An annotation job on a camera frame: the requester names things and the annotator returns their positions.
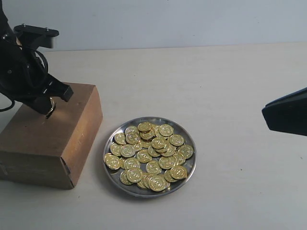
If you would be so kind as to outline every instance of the table surface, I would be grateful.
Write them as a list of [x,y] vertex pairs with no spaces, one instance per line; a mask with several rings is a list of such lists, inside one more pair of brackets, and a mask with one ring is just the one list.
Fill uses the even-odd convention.
[[[97,85],[104,119],[73,190],[0,181],[0,230],[306,229],[307,139],[268,130],[261,109],[306,86],[307,43],[46,58],[59,80]],[[0,131],[18,106],[0,114]],[[110,133],[140,116],[181,124],[198,150],[187,184],[157,199],[118,191],[102,167]]]

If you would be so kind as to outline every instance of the silver tray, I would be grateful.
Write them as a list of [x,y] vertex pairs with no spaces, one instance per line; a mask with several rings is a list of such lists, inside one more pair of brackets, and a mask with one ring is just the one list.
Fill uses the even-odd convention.
[[[103,166],[104,169],[108,175],[108,177],[110,178],[110,180],[113,182],[113,184],[125,191],[126,193],[132,195],[132,196],[137,196],[137,197],[143,197],[143,198],[154,198],[154,197],[159,197],[159,196],[164,196],[167,194],[170,194],[174,191],[176,191],[177,189],[179,189],[180,187],[182,187],[192,176],[194,170],[195,170],[195,166],[196,166],[196,148],[195,148],[195,144],[193,139],[191,138],[191,136],[188,134],[188,132],[181,127],[180,125],[178,125],[177,123],[170,121],[168,119],[165,118],[161,118],[161,117],[152,117],[152,116],[147,116],[147,117],[140,117],[140,118],[136,118],[133,119],[131,121],[128,121],[124,124],[122,124],[120,127],[118,127],[113,133],[112,135],[109,137],[109,139],[106,142],[104,151],[103,151],[103,157],[106,153],[110,152],[110,145],[113,142],[113,137],[115,134],[117,133],[123,133],[125,131],[125,129],[128,126],[138,126],[139,123],[141,122],[151,122],[153,124],[156,125],[162,125],[162,124],[169,124],[174,128],[174,133],[176,134],[180,134],[184,137],[185,139],[185,143],[189,144],[191,146],[193,146],[194,148],[194,154],[191,158],[187,159],[186,162],[183,164],[183,166],[188,170],[188,177],[185,180],[179,180],[177,182],[171,183],[171,186],[161,192],[154,192],[150,189],[141,189],[139,188],[136,184],[132,184],[132,185],[125,185],[120,181],[120,173],[123,171],[122,168],[118,169],[118,170],[112,170],[109,169],[103,162]],[[146,164],[141,164],[141,169],[143,171],[145,170],[145,166]]]

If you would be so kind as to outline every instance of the background wall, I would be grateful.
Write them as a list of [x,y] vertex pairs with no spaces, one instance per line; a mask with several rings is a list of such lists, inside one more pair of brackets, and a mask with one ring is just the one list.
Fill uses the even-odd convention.
[[307,41],[306,0],[3,0],[11,27],[60,31],[55,50]]

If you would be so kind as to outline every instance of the brown box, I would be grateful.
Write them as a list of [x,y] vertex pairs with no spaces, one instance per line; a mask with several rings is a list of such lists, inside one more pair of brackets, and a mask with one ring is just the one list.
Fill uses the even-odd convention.
[[102,121],[97,88],[69,83],[49,119],[22,105],[0,134],[0,179],[72,189]]

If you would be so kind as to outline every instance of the black object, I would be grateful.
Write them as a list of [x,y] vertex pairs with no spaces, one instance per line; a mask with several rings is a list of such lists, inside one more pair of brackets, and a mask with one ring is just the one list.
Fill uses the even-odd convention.
[[262,114],[271,130],[307,136],[307,88],[267,104]]
[[0,0],[0,92],[12,101],[11,106],[0,112],[19,101],[47,115],[53,108],[50,97],[67,102],[73,95],[69,85],[48,74],[47,60],[36,50],[40,46],[52,48],[52,39],[59,32],[25,24],[14,30],[8,25]]

